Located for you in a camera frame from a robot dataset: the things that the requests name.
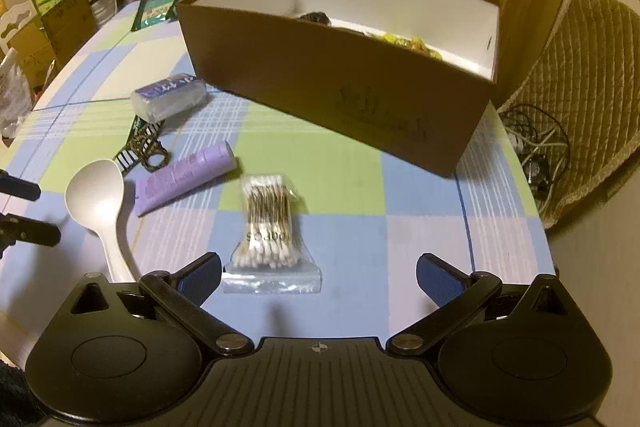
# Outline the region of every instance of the white ladle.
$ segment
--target white ladle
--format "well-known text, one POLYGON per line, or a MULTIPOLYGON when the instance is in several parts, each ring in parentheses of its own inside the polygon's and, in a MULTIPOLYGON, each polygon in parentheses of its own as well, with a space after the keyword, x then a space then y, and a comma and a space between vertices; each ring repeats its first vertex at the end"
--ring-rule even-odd
POLYGON ((124 197, 124 181, 113 160, 87 163, 71 178, 65 190, 69 215, 100 237, 111 282, 135 282, 122 256, 116 221, 124 197))

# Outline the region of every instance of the purple tube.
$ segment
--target purple tube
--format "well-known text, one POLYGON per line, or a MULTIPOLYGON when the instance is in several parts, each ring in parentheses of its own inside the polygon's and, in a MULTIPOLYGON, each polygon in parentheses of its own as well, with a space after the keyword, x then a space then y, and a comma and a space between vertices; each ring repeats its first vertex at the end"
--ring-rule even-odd
POLYGON ((235 168, 236 157, 226 141, 205 147, 138 179, 133 210, 141 216, 235 168))

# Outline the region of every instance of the ladle handle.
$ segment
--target ladle handle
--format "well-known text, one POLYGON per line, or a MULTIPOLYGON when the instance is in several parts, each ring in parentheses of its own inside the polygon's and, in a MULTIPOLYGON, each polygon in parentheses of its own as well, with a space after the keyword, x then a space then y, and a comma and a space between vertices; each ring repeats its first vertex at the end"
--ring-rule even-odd
POLYGON ((115 227, 101 231, 98 235, 104 248, 104 255, 107 257, 111 282, 136 282, 120 250, 115 227))

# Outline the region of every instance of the quilted chair cover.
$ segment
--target quilted chair cover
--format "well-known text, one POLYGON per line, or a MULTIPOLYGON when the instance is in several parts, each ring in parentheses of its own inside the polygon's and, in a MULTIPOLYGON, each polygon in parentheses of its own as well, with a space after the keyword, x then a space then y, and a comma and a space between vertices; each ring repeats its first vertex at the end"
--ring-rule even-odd
MULTIPOLYGON (((542 55, 500 112, 523 102, 553 115, 571 145, 568 169, 540 216, 549 228, 640 144, 640 16, 617 0, 571 0, 542 55)), ((539 130, 548 127, 539 112, 527 114, 539 130)))

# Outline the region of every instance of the blue label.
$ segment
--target blue label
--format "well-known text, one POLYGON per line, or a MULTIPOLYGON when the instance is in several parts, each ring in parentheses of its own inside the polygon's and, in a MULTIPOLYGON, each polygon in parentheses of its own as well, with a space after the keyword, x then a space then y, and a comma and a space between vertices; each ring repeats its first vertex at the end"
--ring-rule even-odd
POLYGON ((173 74, 164 80, 158 80, 153 84, 136 89, 136 93, 147 100, 153 100, 154 98, 158 98, 168 92, 173 92, 177 89, 189 86, 189 84, 194 80, 199 80, 199 78, 186 73, 173 74))

